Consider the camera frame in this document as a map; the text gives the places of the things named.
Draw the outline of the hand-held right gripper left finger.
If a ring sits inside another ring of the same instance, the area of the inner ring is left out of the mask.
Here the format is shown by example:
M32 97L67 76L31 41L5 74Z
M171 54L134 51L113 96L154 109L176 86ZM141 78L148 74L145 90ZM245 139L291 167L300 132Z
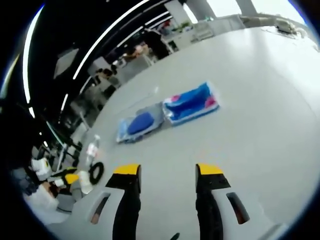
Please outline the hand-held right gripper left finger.
M104 165L88 170L93 188L75 203L67 220L69 240L134 240L141 210L141 165L118 166L104 185L99 185Z

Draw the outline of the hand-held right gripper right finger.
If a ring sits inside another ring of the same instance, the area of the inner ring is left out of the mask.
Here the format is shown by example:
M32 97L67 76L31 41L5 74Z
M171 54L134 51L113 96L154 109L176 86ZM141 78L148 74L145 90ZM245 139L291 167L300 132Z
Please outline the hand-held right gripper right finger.
M195 192L202 240L280 240L288 229L269 219L254 197L233 188L215 165L195 165Z

